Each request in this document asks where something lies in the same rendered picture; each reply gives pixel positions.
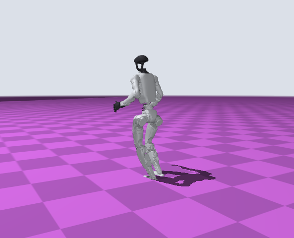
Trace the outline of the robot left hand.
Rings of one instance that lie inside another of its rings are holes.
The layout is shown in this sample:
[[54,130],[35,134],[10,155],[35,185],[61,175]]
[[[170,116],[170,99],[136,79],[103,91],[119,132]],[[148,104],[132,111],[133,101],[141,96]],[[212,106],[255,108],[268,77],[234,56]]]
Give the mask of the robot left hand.
[[114,104],[113,108],[114,108],[114,112],[116,112],[116,110],[118,110],[119,108],[123,108],[125,106],[120,106],[120,102],[117,102]]

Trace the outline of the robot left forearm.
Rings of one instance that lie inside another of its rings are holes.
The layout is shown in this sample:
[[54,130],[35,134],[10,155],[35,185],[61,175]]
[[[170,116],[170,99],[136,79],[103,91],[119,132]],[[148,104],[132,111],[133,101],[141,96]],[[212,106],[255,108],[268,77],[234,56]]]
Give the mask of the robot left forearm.
[[132,102],[135,101],[134,95],[135,95],[135,90],[126,98],[124,101],[120,102],[120,106],[129,106]]

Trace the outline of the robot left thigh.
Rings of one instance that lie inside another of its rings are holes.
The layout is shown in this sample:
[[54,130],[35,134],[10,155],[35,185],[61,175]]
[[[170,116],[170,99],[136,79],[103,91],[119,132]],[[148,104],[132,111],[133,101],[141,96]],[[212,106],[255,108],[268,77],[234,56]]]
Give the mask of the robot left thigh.
[[135,148],[141,147],[143,150],[143,153],[146,154],[147,147],[142,144],[143,140],[143,126],[145,125],[147,120],[147,115],[141,114],[136,115],[133,119],[133,125],[132,125],[132,133],[133,133],[133,140],[135,144]]

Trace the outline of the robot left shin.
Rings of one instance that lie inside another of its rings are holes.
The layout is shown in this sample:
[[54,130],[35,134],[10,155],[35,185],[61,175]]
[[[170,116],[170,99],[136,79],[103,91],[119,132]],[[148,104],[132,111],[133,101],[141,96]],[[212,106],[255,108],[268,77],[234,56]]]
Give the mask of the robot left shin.
[[144,169],[146,169],[150,179],[154,179],[155,174],[152,169],[152,163],[151,163],[149,154],[148,153],[144,154],[141,147],[137,147],[136,152],[142,166],[144,167]]

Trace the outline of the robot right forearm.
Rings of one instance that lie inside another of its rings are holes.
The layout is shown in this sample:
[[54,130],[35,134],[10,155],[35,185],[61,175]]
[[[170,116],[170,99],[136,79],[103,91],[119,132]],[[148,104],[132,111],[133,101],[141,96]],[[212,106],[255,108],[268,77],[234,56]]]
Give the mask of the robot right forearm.
[[161,98],[160,99],[157,99],[155,100],[155,102],[151,102],[150,104],[154,107],[158,104],[158,102],[160,102]]

